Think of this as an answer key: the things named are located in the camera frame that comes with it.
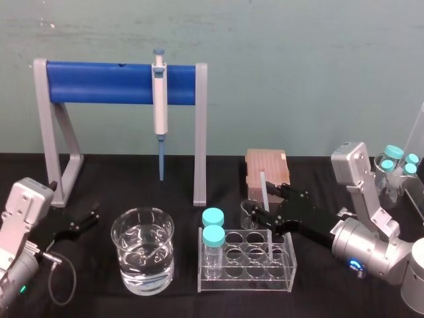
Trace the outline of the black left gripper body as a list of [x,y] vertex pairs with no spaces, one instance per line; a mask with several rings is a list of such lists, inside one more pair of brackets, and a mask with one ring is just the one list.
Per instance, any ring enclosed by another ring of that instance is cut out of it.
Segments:
[[83,217],[64,210],[49,210],[42,220],[42,246],[60,240],[76,240],[81,235],[83,222]]

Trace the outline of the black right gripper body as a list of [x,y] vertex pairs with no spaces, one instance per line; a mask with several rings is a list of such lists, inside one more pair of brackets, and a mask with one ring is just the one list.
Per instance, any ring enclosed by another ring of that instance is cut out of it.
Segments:
[[298,233],[326,248],[332,248],[331,233],[337,216],[319,209],[305,191],[289,191],[282,202],[282,233]]

